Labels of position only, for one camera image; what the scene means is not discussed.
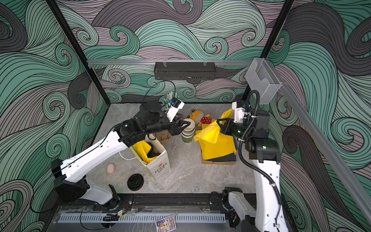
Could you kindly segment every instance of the yellow object inside bag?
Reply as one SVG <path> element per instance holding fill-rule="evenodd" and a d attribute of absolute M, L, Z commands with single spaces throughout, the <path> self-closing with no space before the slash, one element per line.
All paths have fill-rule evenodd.
<path fill-rule="evenodd" d="M 206 140 L 199 140 L 202 150 L 202 159 L 209 160 L 222 156 L 229 155 L 231 153 L 236 154 L 236 147 L 234 145 L 233 137 L 218 132 L 216 143 L 209 143 Z"/>
<path fill-rule="evenodd" d="M 151 149 L 151 145 L 149 145 L 146 141 L 140 141 L 140 142 L 137 142 L 136 144 L 133 145 L 133 149 L 134 151 L 138 154 L 138 156 L 144 161 L 146 162 L 147 164 L 151 161 L 153 161 L 154 159 L 157 158 L 156 157 L 153 157 L 153 158 L 148 158 L 147 157 L 147 154 L 148 152 L 150 151 Z"/>
<path fill-rule="evenodd" d="M 229 109 L 226 112 L 224 112 L 223 115 L 220 118 L 230 118 L 230 117 L 232 117 L 233 113 L 234 113 L 234 110 Z M 202 140 L 204 140 L 206 142 L 209 142 L 209 143 L 219 142 L 218 137 L 220 135 L 224 135 L 224 134 L 220 133 L 220 127 L 216 123 L 216 121 L 212 122 L 209 125 L 208 124 L 204 124 L 204 125 L 202 125 L 202 130 L 201 131 L 196 131 L 196 135 L 194 136 L 194 140 L 195 141 L 199 140 L 200 144 L 201 144 Z"/>

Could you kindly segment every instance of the wall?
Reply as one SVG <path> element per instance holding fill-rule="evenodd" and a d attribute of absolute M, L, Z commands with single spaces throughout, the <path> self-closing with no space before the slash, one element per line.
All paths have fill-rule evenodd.
<path fill-rule="evenodd" d="M 50 162 L 89 147 L 107 105 L 44 0 L 2 0 L 0 16 L 0 230 L 40 231 L 30 198 L 53 206 Z"/>
<path fill-rule="evenodd" d="M 260 57 L 283 0 L 58 0 L 88 59 Z M 220 66 L 214 81 L 173 81 L 185 102 L 231 102 L 245 88 L 245 66 Z M 154 66 L 95 66 L 112 102 L 158 100 L 174 90 Z"/>
<path fill-rule="evenodd" d="M 371 2 L 291 9 L 268 59 L 371 193 Z M 371 231 L 284 97 L 270 106 L 282 138 L 281 187 L 299 231 Z"/>

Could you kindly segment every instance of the orange plush toy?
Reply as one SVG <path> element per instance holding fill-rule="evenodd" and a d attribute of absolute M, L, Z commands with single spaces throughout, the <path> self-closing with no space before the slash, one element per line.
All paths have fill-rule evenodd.
<path fill-rule="evenodd" d="M 204 116 L 204 113 L 201 110 L 192 110 L 192 114 L 188 118 L 198 124 L 198 127 L 201 127 L 202 124 L 211 124 L 216 121 L 215 118 L 210 118 L 210 114 Z"/>

